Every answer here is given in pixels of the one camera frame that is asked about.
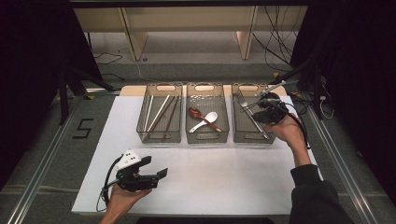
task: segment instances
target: hand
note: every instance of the hand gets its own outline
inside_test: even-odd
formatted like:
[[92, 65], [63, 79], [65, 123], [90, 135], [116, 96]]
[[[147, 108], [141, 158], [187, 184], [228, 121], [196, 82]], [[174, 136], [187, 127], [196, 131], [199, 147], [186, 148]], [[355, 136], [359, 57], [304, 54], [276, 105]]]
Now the hand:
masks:
[[137, 192], [131, 192], [120, 188], [117, 184], [113, 185], [110, 202], [108, 203], [106, 214], [101, 223], [117, 223], [117, 221], [124, 216], [137, 201], [151, 193], [151, 191], [152, 189], [145, 189]]
[[289, 115], [283, 118], [278, 124], [266, 124], [265, 130], [274, 133], [276, 137], [288, 144], [293, 152], [296, 167], [311, 164], [303, 131]]

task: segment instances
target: table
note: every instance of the table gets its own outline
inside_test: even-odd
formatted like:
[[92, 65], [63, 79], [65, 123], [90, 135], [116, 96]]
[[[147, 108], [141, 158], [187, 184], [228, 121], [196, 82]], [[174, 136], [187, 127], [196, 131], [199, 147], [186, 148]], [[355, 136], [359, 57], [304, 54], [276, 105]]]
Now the table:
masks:
[[[225, 86], [225, 92], [230, 92], [230, 88]], [[126, 95], [116, 97], [72, 212], [98, 214], [96, 203], [107, 170], [130, 148], [140, 157], [152, 156], [151, 163], [141, 168], [141, 175], [156, 174], [168, 168], [168, 176], [132, 208], [131, 214], [256, 217], [290, 213], [290, 194], [294, 188], [290, 169], [294, 163], [286, 143], [276, 139], [268, 146], [236, 144], [230, 130], [225, 144], [189, 145], [182, 127], [179, 144], [142, 144], [135, 128], [143, 97]], [[230, 93], [225, 95], [231, 120]], [[281, 96], [281, 99], [291, 103], [288, 96]], [[312, 152], [309, 153], [316, 163]], [[103, 202], [99, 203], [101, 208], [105, 208]]]

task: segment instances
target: black sleeve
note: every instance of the black sleeve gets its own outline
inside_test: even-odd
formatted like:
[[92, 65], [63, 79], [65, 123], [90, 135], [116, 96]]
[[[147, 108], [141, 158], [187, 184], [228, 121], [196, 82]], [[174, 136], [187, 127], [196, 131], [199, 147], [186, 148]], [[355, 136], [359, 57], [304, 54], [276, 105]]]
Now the black sleeve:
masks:
[[329, 181], [322, 181], [313, 164], [292, 169], [295, 189], [291, 193], [290, 224], [353, 223], [338, 202], [338, 194]]

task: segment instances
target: red-brown spoon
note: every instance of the red-brown spoon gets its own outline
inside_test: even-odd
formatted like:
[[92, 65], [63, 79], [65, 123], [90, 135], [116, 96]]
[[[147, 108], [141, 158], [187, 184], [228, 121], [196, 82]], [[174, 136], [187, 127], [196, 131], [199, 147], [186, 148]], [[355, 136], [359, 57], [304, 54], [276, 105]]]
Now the red-brown spoon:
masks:
[[216, 125], [214, 125], [213, 123], [211, 123], [210, 121], [208, 121], [207, 119], [204, 118], [204, 116], [202, 115], [201, 111], [197, 108], [194, 107], [190, 107], [189, 108], [189, 114], [190, 116], [192, 116], [193, 118], [196, 119], [202, 119], [204, 120], [212, 129], [214, 129], [216, 132], [221, 133], [221, 129], [218, 128]]

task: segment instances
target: spoon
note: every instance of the spoon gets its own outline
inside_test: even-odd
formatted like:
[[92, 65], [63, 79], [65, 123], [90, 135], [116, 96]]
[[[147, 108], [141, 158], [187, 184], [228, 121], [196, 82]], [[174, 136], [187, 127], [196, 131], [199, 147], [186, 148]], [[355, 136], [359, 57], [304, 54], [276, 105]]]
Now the spoon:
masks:
[[202, 116], [202, 113], [199, 109], [194, 108], [194, 107], [190, 107], [189, 108], [189, 114], [190, 116], [192, 116], [193, 118], [196, 119], [203, 119], [212, 129], [216, 130], [217, 132], [221, 133], [221, 129], [216, 127], [216, 125], [212, 124], [211, 122], [209, 122], [207, 119], [204, 118], [204, 116]]
[[[215, 120], [218, 118], [218, 113], [216, 112], [210, 112], [205, 116], [205, 119], [209, 122], [215, 122]], [[193, 128], [189, 130], [189, 133], [195, 132], [199, 127], [206, 125], [206, 122], [202, 120], [199, 124], [195, 125]]]

